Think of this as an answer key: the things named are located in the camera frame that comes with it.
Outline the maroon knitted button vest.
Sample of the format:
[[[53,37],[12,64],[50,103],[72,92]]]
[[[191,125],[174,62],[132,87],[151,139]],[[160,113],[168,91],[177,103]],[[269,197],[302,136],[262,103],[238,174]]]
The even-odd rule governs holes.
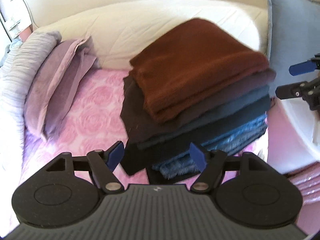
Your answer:
[[[161,124],[254,73],[268,59],[213,22],[192,18],[130,60],[129,75],[144,95],[144,109]]]

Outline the stack of folded dark clothes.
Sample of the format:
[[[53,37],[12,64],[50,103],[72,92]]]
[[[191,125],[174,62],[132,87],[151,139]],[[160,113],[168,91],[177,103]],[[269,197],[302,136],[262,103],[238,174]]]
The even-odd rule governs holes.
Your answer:
[[[207,127],[265,98],[268,85],[275,77],[275,72],[270,69],[255,73],[188,107],[163,124],[157,124],[144,110],[142,90],[133,78],[125,77],[120,117],[128,141],[120,162],[122,168],[131,176],[181,154],[181,148],[164,150],[162,144],[175,144],[179,136]]]

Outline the pink floral bed blanket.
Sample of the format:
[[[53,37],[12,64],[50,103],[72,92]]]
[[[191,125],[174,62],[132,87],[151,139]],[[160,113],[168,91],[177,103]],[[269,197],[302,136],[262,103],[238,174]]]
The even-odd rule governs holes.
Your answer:
[[[20,233],[32,239],[301,239],[295,226],[300,191],[255,154],[228,156],[210,193],[181,184],[130,184],[104,193],[90,177],[87,154],[126,138],[113,99],[123,84],[87,79],[55,137],[54,159],[14,192]]]

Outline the grey blue cushion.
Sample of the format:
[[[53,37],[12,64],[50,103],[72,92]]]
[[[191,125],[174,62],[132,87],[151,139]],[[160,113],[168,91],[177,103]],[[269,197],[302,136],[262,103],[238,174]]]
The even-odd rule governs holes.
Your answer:
[[[289,67],[319,53],[319,0],[267,0],[270,68],[276,72],[269,94],[278,86],[311,81],[316,72],[292,76]]]

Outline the purple pillow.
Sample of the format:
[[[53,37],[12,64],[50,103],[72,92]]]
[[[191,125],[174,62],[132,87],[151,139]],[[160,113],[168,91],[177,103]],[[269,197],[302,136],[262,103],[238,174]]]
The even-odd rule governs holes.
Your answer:
[[[27,130],[47,140],[69,112],[80,81],[97,64],[91,37],[65,40],[36,73],[24,106]]]

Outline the white striped rolled duvet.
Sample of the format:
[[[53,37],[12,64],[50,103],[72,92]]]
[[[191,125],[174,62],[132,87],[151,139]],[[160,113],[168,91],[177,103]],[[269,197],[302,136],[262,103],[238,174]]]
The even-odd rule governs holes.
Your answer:
[[[16,226],[11,198],[22,174],[25,100],[37,71],[61,39],[58,31],[32,33],[16,43],[1,67],[1,236]]]

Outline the cream padded headboard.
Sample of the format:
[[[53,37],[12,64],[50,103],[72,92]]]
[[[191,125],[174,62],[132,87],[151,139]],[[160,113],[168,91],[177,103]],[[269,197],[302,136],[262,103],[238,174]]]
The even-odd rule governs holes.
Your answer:
[[[192,18],[215,23],[253,50],[267,48],[268,12],[221,0],[142,0],[80,12],[37,29],[63,40],[91,37],[99,67],[129,70],[129,60],[175,26]]]

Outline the round white side table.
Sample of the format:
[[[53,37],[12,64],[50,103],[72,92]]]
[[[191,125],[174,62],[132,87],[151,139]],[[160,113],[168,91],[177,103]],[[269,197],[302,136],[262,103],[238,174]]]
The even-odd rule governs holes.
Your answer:
[[[13,40],[24,42],[33,32],[31,15],[24,0],[1,0],[1,24]]]

